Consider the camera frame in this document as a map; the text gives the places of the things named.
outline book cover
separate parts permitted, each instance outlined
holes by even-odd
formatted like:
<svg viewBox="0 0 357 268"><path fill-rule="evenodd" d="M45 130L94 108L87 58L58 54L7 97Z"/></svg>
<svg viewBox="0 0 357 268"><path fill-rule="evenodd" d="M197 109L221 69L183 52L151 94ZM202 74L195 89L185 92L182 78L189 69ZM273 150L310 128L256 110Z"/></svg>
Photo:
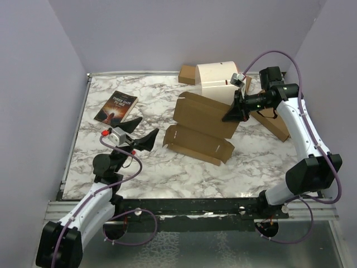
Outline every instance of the book cover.
<svg viewBox="0 0 357 268"><path fill-rule="evenodd" d="M137 102L137 97L115 91L94 119L115 126L127 118Z"/></svg>

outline purple wall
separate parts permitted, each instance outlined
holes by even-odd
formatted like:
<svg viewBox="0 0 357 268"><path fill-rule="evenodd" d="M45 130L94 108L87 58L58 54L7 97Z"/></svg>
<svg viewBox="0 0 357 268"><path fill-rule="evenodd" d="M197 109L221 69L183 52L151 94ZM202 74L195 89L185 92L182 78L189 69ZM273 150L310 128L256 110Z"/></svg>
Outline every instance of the purple wall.
<svg viewBox="0 0 357 268"><path fill-rule="evenodd" d="M49 0L88 72L295 56L325 0ZM281 55L259 61L287 70Z"/></svg>
<svg viewBox="0 0 357 268"><path fill-rule="evenodd" d="M312 120L325 144L342 156L342 198L336 207L352 254L357 252L356 10L356 0L328 0L296 56ZM293 67L288 80L296 81Z"/></svg>
<svg viewBox="0 0 357 268"><path fill-rule="evenodd" d="M85 70L47 0L0 1L0 266L30 267Z"/></svg>

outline cardboard flap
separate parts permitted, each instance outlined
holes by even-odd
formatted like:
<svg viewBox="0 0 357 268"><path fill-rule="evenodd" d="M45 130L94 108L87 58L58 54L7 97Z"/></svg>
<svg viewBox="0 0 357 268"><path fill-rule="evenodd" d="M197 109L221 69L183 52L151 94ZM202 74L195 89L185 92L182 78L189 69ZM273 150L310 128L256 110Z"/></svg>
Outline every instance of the cardboard flap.
<svg viewBox="0 0 357 268"><path fill-rule="evenodd" d="M273 108L264 109L260 111L260 113L263 116L257 112L252 112L250 115L253 116L259 123L266 127L282 142L289 138L289 130L286 127L284 120L280 116L275 119L269 118L274 117Z"/></svg>
<svg viewBox="0 0 357 268"><path fill-rule="evenodd" d="M191 93L191 92L182 92L179 96L179 98L185 98L185 99L190 99L194 102L199 102L199 103L202 103L206 106L211 106L215 109L219 109L219 110L224 110L224 111L228 111L230 106L225 104L225 103L222 103L222 102L218 102L216 100L213 100L213 99L210 99L210 98L206 98L206 97L203 97L201 95L197 95L195 93Z"/></svg>
<svg viewBox="0 0 357 268"><path fill-rule="evenodd" d="M177 102L173 119L182 126L218 137L232 138L238 122L222 122L230 106L203 96L183 92Z"/></svg>
<svg viewBox="0 0 357 268"><path fill-rule="evenodd" d="M250 90L250 83L252 82L252 78L249 76L245 77L245 92L248 93Z"/></svg>
<svg viewBox="0 0 357 268"><path fill-rule="evenodd" d="M214 159L226 163L234 150L234 146L225 139L209 136L179 124L166 130L163 145L166 144L169 149L215 165L217 161Z"/></svg>

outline purple cable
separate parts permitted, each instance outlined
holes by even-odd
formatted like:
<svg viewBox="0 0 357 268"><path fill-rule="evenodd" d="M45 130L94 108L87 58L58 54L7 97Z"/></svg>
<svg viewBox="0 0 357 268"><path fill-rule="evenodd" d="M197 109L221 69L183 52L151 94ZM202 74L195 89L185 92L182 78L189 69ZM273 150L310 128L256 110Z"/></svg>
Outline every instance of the purple cable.
<svg viewBox="0 0 357 268"><path fill-rule="evenodd" d="M125 243L125 242L120 242L120 241L116 241L116 240L110 240L108 237L107 237L107 234L105 233L105 230L103 229L103 235L105 236L105 239L108 240L109 242L111 243L115 243L115 244L118 244L118 245L122 245L122 246L142 246L148 242L150 242L154 236L156 235L156 232L157 232L157 219L155 217L155 215L150 211L150 210L146 210L146 209L133 209L133 210L129 210L129 211L126 211L122 214L119 214L113 218L110 219L110 221L114 220L114 219L117 219L117 218L120 218L124 215L127 215L127 214L130 214L130 213L133 213L135 211L143 211L143 212L146 212L146 213L149 213L152 218L154 219L154 222L155 222L155 228L154 228L154 231L151 233L151 235L149 236L148 239L146 239L145 241L143 242L139 242L139 243Z"/></svg>
<svg viewBox="0 0 357 268"><path fill-rule="evenodd" d="M94 195L98 194L99 192L101 192L101 191L103 191L103 190L109 189L109 188L111 188L111 187L117 186L117 185L119 185L119 184L121 184L121 183L125 183L126 181L129 181L129 180L135 178L137 175L139 175L139 173L140 173L140 172L142 171L142 169L143 169L143 164L141 163L141 161L140 161L139 158L137 158L136 156L132 155L130 152L126 152L126 151L124 151L124 150L122 150L122 149L120 149L120 148L117 148L117 147L114 147L114 146L112 146L112 145L109 145L109 144L105 143L105 142L103 141L103 138L104 138L104 136L101 136L100 139L99 139L99 141L100 141L101 144L103 144L104 146L106 146L106 147L108 147L108 148L110 148L110 149L116 150L117 152L120 152L121 154L125 154L125 155L127 155L127 156L130 156L130 157L134 158L134 159L139 163L139 170L138 170L135 174L133 174L133 175L127 177L125 180L122 180L122 181L119 181L119 182L117 182L117 183L109 184L109 185L107 185L107 186L105 186L105 187L102 187L102 188L98 189L97 191L95 191L95 192L93 193L93 195L88 196L87 199L85 199L85 200L83 201L83 203L81 203L81 205L79 206L79 208L73 213L73 218L75 218L75 217L79 214L79 212L81 212L81 210L85 207L85 205L88 204L88 202L91 200L91 198L92 198ZM57 243L56 243L56 246L55 246L55 250L54 250L54 255L53 255L53 257L52 257L51 268L55 268L57 253L58 253L58 250L59 250L59 248L60 248L61 240L62 240L62 238L63 238L63 235L64 235L66 229L68 228L68 226L70 225L71 222L72 222L72 219L69 219L68 222L63 226L63 229L62 229L62 231L61 231L61 233L60 233L60 235L59 235L59 237L58 237L58 240L57 240Z"/></svg>
<svg viewBox="0 0 357 268"><path fill-rule="evenodd" d="M320 200L319 198L316 198L316 197L312 197L308 194L304 194L302 196L304 197L308 197L308 198L311 198L319 203L322 203L322 204L335 204L337 203L340 199L341 199L341 196L342 196L342 185L341 185L341 180L340 180L340 177L338 176L337 174L337 171L335 169L335 167L333 166L331 160L329 159L329 157L325 154L325 152L321 149L320 146L317 146L319 144L319 142L317 141L315 135L313 134L313 131L310 127L310 124L306 118L306 115L303 111L303 106L302 106L302 102L301 102L301 99L302 99L302 79L301 79L301 73L300 73L300 69L299 67L297 66L297 63L296 61L290 57L288 54L286 54L285 52L283 51L279 51L279 50L269 50L269 51L266 51L264 53L261 53L258 57L256 57L251 64L249 64L249 66L245 69L245 71L243 72L243 75L245 75L249 69L253 66L253 64L255 62L257 62L257 60L259 60L262 56L266 55L266 54L269 54L269 53L272 53L272 52L276 52L276 53L280 53L280 54L283 54L284 56L287 56L291 62L293 63L295 69L296 69L296 72L297 72L297 77L298 77L298 80L299 80L299 92L298 92L298 105L299 105L299 110L300 110L300 113L301 113L301 117L305 123L305 126L307 128L307 132L308 134L310 135L312 141L313 141L313 144L315 145L315 147L318 149L318 151L322 154L322 156L324 157L324 159L326 160L327 164L329 165L335 179L336 179L336 182L337 182L337 196L334 200L328 200L328 201L324 201L324 200Z"/></svg>
<svg viewBox="0 0 357 268"><path fill-rule="evenodd" d="M278 244L291 245L291 244L298 244L298 243L304 241L307 237L310 236L310 234L311 234L311 232L312 232L312 228L313 228L313 214L312 214L312 210L311 210L310 206L307 204L307 202L305 202L302 198L299 198L299 200L300 200L301 202L303 202L303 203L307 206L308 211L310 212L310 216L311 216L310 228L308 229L306 235L304 235L303 237L301 237L300 239L295 240L295 241L281 241L281 240L275 240L275 239L273 239L273 238L269 238L269 237L267 237L267 236L261 234L257 228L255 228L255 230L260 234L261 237L265 238L266 240L270 240L270 241L272 241L272 242L278 243Z"/></svg>

